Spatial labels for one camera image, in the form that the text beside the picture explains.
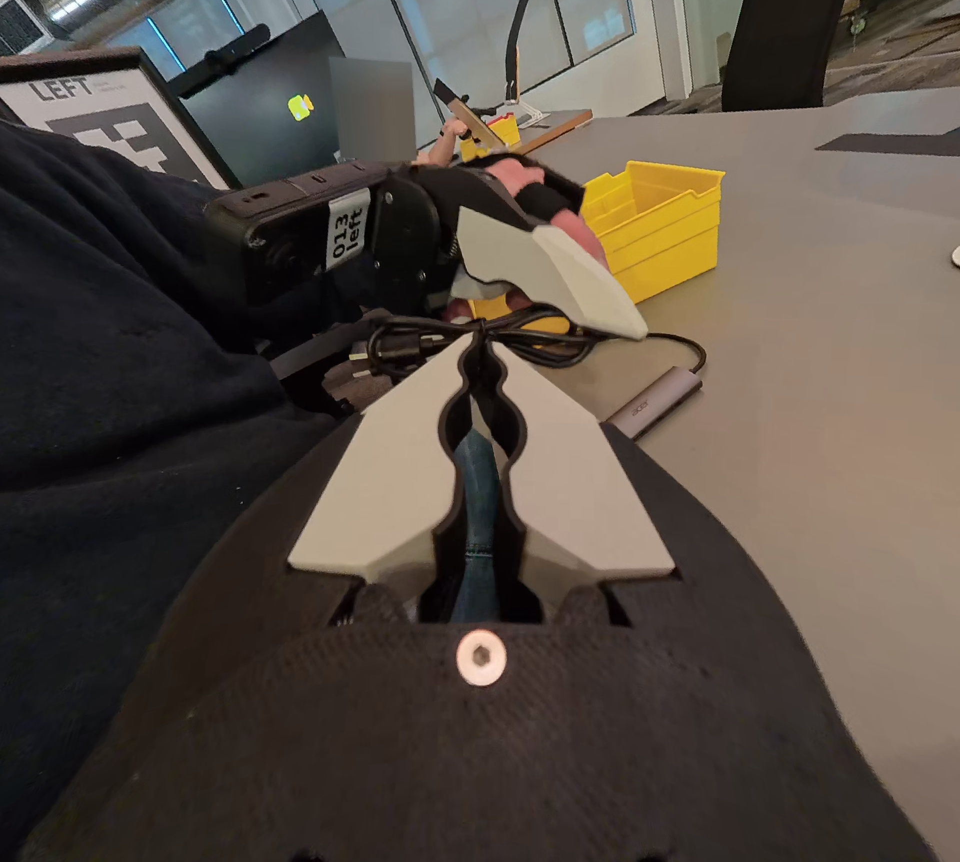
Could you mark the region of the person's blue jeans leg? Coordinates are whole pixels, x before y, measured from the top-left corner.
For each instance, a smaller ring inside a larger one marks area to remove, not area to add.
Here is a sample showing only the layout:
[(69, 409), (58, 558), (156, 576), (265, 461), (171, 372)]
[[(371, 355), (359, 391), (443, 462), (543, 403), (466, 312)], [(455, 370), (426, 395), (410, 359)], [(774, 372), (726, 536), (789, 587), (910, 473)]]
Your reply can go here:
[(499, 474), (490, 441), (471, 429), (455, 451), (463, 476), (466, 510), (465, 561), (462, 582), (450, 621), (486, 623), (499, 618), (494, 566)]

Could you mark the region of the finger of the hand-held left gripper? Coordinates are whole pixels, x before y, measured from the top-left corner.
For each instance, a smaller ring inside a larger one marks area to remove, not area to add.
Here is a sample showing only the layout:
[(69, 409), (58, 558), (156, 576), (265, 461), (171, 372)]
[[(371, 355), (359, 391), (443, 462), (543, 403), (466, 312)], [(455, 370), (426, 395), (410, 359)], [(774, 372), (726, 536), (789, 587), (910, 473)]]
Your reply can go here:
[(482, 282), (466, 271), (456, 271), (449, 288), (448, 300), (490, 301), (508, 294), (514, 287), (504, 281)]
[(479, 281), (511, 283), (581, 328), (626, 340), (647, 337), (646, 322), (618, 280), (551, 223), (525, 230), (462, 207), (456, 242), (460, 271)]

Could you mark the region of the black white framed poster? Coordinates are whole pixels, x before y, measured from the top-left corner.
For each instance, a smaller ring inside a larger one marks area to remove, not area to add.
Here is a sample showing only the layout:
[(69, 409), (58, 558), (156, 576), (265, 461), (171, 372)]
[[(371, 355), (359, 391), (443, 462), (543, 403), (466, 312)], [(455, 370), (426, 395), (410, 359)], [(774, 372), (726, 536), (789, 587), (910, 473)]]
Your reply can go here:
[(1, 60), (2, 116), (122, 155), (138, 167), (228, 191), (239, 187), (210, 139), (138, 48)]

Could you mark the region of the grey usb hub with cable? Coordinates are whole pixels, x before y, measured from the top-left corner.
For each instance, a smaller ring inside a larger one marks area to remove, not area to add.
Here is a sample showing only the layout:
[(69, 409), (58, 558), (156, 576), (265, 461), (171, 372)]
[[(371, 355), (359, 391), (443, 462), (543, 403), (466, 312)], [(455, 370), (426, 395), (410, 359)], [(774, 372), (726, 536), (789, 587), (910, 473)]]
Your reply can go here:
[(695, 340), (663, 332), (649, 332), (647, 338), (667, 340), (689, 349), (696, 356), (696, 363), (693, 367), (671, 367), (606, 420), (607, 425), (632, 440), (648, 434), (700, 392), (703, 387), (700, 374), (708, 361), (706, 349)]

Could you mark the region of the wooden work table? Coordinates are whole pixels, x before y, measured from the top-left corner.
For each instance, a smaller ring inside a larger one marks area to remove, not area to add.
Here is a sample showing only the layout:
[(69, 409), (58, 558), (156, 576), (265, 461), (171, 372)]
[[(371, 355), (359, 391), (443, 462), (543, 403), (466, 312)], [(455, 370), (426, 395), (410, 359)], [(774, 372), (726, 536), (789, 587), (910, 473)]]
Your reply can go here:
[(593, 117), (594, 112), (590, 109), (563, 110), (544, 114), (541, 119), (526, 122), (519, 127), (519, 143), (512, 147), (511, 151), (529, 155), (588, 124)]

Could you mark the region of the black video bar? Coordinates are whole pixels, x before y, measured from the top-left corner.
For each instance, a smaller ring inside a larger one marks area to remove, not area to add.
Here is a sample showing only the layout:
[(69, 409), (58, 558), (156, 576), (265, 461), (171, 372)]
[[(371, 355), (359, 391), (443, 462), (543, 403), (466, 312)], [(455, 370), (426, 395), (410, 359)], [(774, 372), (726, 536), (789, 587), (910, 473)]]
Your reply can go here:
[(257, 25), (222, 48), (206, 52), (199, 62), (170, 79), (167, 88), (174, 96), (189, 99), (221, 78), (232, 75), (270, 39), (270, 28), (265, 24)]

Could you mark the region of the large black screen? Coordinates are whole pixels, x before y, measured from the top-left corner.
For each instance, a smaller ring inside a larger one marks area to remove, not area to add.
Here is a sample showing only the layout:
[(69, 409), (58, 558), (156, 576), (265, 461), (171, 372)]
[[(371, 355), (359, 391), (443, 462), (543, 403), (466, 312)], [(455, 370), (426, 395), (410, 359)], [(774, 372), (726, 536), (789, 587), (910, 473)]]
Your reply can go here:
[(230, 75), (179, 100), (242, 187), (320, 169), (340, 149), (330, 59), (343, 50), (317, 12)]

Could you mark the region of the yellow plastic bin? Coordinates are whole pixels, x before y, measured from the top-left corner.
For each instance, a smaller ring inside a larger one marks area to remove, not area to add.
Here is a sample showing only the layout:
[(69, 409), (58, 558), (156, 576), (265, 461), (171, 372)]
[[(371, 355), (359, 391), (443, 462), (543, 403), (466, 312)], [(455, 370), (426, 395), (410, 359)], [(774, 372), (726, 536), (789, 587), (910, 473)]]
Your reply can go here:
[(459, 143), (459, 155), (462, 162), (466, 163), (491, 154), (514, 150), (522, 143), (520, 129), (513, 114), (496, 118), (486, 127), (495, 136), (497, 145), (487, 146), (478, 136), (467, 132), (461, 136)]
[(633, 303), (716, 267), (724, 175), (630, 161), (585, 185), (581, 216)]

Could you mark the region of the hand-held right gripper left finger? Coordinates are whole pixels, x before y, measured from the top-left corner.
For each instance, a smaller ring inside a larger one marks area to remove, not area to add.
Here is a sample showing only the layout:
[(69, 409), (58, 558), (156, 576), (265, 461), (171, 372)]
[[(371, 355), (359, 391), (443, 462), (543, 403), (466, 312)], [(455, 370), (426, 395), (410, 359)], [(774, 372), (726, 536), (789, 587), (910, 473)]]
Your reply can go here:
[(461, 336), (362, 414), (288, 556), (297, 571), (349, 576), (451, 619), (466, 569), (468, 514), (457, 448), (473, 427)]

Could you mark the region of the person's left hand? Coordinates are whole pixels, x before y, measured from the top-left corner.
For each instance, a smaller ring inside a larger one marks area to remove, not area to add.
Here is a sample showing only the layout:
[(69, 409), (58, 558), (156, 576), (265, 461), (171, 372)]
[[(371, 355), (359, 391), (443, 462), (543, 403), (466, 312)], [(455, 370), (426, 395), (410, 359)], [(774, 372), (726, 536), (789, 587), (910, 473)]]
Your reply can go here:
[[(488, 169), (488, 173), (504, 185), (508, 193), (515, 200), (519, 196), (529, 198), (535, 186), (546, 185), (546, 174), (543, 168), (529, 168), (516, 159), (503, 159)], [(594, 232), (587, 225), (584, 218), (569, 208), (558, 210), (551, 217), (550, 223), (565, 232), (574, 242), (594, 257), (598, 263), (610, 271), (605, 251)], [(520, 311), (532, 305), (532, 301), (519, 289), (513, 288), (506, 295), (510, 311)], [(474, 318), (471, 305), (462, 299), (451, 299), (447, 305), (442, 320), (461, 324)]]

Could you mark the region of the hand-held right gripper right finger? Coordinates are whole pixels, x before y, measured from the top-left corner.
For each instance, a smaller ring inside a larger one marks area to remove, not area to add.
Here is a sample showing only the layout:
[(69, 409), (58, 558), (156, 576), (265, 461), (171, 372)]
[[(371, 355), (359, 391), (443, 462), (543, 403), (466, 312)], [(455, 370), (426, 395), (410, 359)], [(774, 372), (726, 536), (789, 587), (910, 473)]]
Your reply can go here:
[(674, 573), (607, 431), (501, 342), (484, 348), (484, 421), (504, 457), (492, 542), (503, 621), (539, 622), (580, 586)]

